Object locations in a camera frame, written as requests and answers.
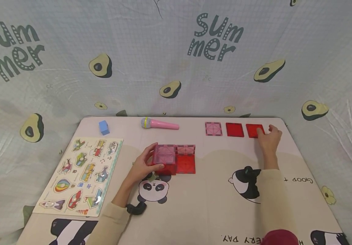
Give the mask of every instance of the pink microphone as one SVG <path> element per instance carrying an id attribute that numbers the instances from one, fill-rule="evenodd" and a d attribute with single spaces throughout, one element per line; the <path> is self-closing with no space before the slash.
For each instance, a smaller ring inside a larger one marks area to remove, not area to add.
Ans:
<path id="1" fill-rule="evenodd" d="M 171 124 L 164 121 L 157 121 L 148 117 L 142 118 L 142 120 L 140 120 L 140 124 L 145 129 L 148 129 L 148 128 L 179 129 L 178 124 Z"/>

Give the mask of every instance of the beige sleeve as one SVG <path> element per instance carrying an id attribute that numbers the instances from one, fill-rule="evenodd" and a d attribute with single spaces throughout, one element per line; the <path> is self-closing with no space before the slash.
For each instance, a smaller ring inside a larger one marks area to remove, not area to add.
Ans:
<path id="1" fill-rule="evenodd" d="M 126 208 L 109 203 L 103 210 L 86 245 L 116 245 L 128 220 L 129 213 Z"/>
<path id="2" fill-rule="evenodd" d="M 258 176 L 258 189 L 261 197 L 261 219 L 263 232 L 284 229 L 297 236 L 294 215 L 288 198 L 281 171 L 262 170 Z"/>

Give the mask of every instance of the microphone head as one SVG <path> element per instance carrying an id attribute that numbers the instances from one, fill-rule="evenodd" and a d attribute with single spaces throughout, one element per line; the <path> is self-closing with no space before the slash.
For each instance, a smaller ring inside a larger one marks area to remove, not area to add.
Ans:
<path id="1" fill-rule="evenodd" d="M 140 120 L 140 125 L 145 129 L 150 128 L 151 127 L 151 119 L 148 117 L 142 118 L 142 120 Z"/>

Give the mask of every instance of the panda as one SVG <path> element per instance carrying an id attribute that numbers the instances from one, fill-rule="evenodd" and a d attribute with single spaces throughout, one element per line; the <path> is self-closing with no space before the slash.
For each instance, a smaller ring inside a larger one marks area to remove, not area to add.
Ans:
<path id="1" fill-rule="evenodd" d="M 168 194 L 168 181 L 170 181 L 170 179 L 170 175 L 160 175 L 159 177 L 155 177 L 153 176 L 153 173 L 149 173 L 139 183 L 138 201 L 157 201 L 160 204 L 164 204 L 168 199 L 166 195 Z"/>
<path id="2" fill-rule="evenodd" d="M 244 169 L 237 170 L 228 180 L 233 184 L 236 191 L 248 201 L 260 204 L 256 199 L 259 197 L 256 179 L 260 174 L 260 169 L 252 169 L 251 166 L 246 166 Z"/>
<path id="3" fill-rule="evenodd" d="M 49 245 L 85 245 L 98 221 L 55 219 L 51 234 L 57 236 Z"/>
<path id="4" fill-rule="evenodd" d="M 344 233 L 331 233 L 321 230 L 311 232 L 311 241 L 314 245 L 349 245 Z"/>

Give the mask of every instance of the blue block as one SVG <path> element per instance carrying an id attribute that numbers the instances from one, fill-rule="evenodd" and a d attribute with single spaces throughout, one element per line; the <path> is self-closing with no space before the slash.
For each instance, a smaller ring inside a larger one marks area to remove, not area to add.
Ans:
<path id="1" fill-rule="evenodd" d="M 108 128 L 108 124 L 106 123 L 106 121 L 99 122 L 99 126 L 100 126 L 101 134 L 107 135 L 110 133 L 109 128 Z"/>

